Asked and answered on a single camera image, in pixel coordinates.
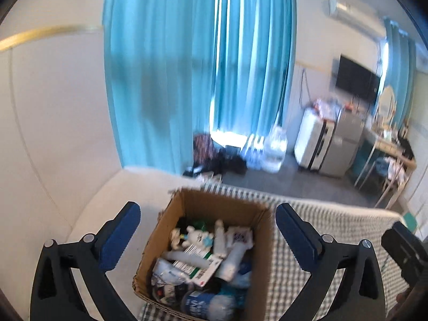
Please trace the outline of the small white sachet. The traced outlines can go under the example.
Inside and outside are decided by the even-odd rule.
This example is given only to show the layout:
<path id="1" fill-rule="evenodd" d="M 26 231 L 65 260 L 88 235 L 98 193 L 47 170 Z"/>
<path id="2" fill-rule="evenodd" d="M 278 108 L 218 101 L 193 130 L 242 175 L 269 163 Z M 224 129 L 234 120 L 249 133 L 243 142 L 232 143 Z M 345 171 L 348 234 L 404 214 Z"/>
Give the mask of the small white sachet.
<path id="1" fill-rule="evenodd" d="M 232 249 L 234 244 L 243 243 L 246 249 L 253 247 L 253 231 L 248 227 L 229 226 L 226 232 L 226 247 Z"/>

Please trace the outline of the white plush bear toy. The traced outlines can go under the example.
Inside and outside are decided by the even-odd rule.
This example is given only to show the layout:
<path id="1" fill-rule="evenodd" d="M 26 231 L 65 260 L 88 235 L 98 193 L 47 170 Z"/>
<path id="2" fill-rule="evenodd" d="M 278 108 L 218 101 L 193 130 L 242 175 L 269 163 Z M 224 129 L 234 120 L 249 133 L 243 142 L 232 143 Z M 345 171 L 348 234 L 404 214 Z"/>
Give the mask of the white plush bear toy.
<path id="1" fill-rule="evenodd" d="M 172 250 L 185 250 L 191 245 L 200 249 L 211 249 L 214 242 L 214 235 L 208 231 L 202 232 L 193 227 L 187 227 L 187 233 L 181 233 L 179 228 L 174 228 L 170 232 L 170 247 Z"/>

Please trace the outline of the green plastic wrapper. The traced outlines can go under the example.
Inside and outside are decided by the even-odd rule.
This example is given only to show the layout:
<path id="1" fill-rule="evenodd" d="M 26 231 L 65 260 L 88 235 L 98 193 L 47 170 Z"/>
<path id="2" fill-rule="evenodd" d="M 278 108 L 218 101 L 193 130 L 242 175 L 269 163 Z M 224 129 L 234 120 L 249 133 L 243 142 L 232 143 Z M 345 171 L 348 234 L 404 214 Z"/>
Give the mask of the green plastic wrapper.
<path id="1" fill-rule="evenodd" d="M 193 227 L 195 230 L 201 230 L 202 232 L 208 231 L 208 225 L 204 220 L 191 221 L 189 226 Z"/>

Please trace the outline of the white cylinder bottle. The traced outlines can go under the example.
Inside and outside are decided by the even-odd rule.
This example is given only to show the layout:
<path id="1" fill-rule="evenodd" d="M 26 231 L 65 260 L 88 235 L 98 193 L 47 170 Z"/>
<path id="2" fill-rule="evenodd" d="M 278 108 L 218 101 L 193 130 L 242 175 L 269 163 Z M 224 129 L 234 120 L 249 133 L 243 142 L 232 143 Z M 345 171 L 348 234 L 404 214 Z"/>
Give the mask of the white cylinder bottle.
<path id="1" fill-rule="evenodd" d="M 242 242 L 235 243 L 228 257 L 220 264 L 215 277 L 231 282 L 239 271 L 239 266 L 247 251 L 247 245 Z"/>

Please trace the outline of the clear plastic bag floral item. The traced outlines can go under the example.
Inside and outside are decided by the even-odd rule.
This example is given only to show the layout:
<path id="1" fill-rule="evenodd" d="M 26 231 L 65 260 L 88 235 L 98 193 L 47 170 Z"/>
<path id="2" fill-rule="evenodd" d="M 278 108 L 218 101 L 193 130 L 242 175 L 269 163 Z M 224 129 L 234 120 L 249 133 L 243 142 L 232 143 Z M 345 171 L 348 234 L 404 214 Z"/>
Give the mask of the clear plastic bag floral item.
<path id="1" fill-rule="evenodd" d="M 235 300 L 231 296 L 201 291 L 188 292 L 181 301 L 181 311 L 203 320 L 232 320 Z"/>

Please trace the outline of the white cream tube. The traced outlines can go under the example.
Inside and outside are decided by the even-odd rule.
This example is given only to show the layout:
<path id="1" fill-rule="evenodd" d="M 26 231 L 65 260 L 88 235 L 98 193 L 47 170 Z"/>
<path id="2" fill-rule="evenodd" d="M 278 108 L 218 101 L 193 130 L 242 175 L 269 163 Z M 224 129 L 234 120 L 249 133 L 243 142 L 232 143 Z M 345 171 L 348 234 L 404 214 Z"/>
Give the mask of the white cream tube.
<path id="1" fill-rule="evenodd" d="M 215 221 L 215 238 L 213 245 L 213 253 L 215 256 L 225 259 L 227 257 L 226 235 L 222 220 Z"/>

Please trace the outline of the wooden chair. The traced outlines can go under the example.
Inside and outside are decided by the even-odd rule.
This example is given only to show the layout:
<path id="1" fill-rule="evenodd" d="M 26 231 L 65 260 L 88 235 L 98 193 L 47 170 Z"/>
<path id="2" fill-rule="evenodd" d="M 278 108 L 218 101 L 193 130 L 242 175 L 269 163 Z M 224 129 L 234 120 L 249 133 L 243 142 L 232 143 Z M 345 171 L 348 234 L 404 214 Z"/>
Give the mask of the wooden chair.
<path id="1" fill-rule="evenodd" d="M 385 209 L 391 209 L 403 193 L 412 173 L 416 170 L 416 160 L 404 156 L 387 156 L 382 157 L 378 165 L 384 173 L 384 190 L 374 207 L 380 207 L 387 195 L 392 193 L 385 206 Z"/>

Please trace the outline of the grey mini fridge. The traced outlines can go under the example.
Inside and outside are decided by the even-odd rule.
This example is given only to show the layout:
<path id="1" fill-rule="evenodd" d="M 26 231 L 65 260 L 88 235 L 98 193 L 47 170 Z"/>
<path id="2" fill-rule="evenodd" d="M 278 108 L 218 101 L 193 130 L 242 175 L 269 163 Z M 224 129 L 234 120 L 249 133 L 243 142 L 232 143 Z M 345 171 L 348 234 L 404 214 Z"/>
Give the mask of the grey mini fridge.
<path id="1" fill-rule="evenodd" d="M 355 158 L 364 126 L 364 120 L 360 116 L 346 109 L 339 111 L 319 173 L 334 178 L 345 175 Z"/>

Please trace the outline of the large water jug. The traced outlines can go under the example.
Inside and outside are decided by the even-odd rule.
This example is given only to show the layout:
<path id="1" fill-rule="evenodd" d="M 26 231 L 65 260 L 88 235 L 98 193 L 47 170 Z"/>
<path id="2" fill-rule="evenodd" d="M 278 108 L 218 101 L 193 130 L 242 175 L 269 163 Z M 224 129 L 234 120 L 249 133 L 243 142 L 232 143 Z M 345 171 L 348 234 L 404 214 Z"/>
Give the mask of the large water jug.
<path id="1" fill-rule="evenodd" d="M 278 173 L 284 162 L 287 146 L 286 129 L 282 126 L 281 115 L 278 114 L 263 144 L 261 169 L 267 173 Z"/>

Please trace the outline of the pack of water bottles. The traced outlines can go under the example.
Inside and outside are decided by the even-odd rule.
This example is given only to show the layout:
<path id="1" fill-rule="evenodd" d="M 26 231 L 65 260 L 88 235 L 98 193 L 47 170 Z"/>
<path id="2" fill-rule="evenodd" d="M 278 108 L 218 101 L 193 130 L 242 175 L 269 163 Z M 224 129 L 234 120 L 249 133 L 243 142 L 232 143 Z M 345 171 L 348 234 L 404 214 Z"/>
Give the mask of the pack of water bottles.
<path id="1" fill-rule="evenodd" d="M 261 156 L 263 153 L 265 137 L 251 134 L 240 151 L 240 156 L 251 170 L 261 169 Z"/>

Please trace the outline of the small blue window curtain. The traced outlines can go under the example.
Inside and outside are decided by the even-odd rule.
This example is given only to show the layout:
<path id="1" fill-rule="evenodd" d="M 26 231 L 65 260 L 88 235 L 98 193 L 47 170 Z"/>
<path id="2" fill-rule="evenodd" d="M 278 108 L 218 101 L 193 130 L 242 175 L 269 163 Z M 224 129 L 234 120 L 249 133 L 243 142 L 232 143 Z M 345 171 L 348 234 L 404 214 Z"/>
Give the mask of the small blue window curtain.
<path id="1" fill-rule="evenodd" d="M 384 19 L 389 49 L 384 84 L 391 86 L 396 101 L 393 122 L 400 128 L 408 116 L 414 89 L 416 44 L 407 32 L 389 18 Z"/>

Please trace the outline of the dark clothes on floor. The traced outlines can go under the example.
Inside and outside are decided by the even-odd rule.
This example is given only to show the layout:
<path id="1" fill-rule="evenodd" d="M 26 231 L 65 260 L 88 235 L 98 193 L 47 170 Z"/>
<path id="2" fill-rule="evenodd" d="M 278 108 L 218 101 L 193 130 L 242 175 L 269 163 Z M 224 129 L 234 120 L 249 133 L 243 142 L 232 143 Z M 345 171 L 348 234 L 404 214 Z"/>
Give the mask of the dark clothes on floor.
<path id="1" fill-rule="evenodd" d="M 195 162 L 192 167 L 186 168 L 183 176 L 196 178 L 202 173 L 210 172 L 213 172 L 213 175 L 225 175 L 225 173 L 245 175 L 247 163 L 240 155 L 240 148 L 229 145 L 220 148 L 212 159 L 206 159 L 202 163 Z"/>

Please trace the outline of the air conditioner unit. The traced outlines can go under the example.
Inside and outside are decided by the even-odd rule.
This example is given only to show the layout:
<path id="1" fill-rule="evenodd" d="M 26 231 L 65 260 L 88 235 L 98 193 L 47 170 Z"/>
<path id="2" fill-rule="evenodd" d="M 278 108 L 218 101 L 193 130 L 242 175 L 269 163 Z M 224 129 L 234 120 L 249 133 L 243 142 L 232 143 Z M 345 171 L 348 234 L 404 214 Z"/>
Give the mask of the air conditioner unit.
<path id="1" fill-rule="evenodd" d="M 374 41 L 380 41 L 387 36 L 384 22 L 378 16 L 367 14 L 339 0 L 328 0 L 328 15 Z"/>

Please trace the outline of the large blue curtain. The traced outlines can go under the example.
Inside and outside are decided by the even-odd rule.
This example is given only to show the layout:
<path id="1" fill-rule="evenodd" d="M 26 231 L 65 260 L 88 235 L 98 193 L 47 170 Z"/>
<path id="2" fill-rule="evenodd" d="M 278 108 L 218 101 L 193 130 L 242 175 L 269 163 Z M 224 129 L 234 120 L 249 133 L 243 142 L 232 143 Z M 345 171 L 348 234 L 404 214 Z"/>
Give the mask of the large blue curtain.
<path id="1" fill-rule="evenodd" d="M 182 173 L 197 133 L 267 136 L 295 65 L 297 0 L 105 0 L 120 162 Z"/>

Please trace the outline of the black wall television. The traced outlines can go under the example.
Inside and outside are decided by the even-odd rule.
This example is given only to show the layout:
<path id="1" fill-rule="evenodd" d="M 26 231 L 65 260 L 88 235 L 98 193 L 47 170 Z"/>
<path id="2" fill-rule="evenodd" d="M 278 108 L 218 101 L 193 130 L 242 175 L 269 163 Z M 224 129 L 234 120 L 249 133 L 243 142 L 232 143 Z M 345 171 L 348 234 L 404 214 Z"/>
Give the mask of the black wall television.
<path id="1" fill-rule="evenodd" d="M 380 77 L 344 55 L 339 58 L 336 87 L 368 104 L 374 104 L 379 91 Z"/>

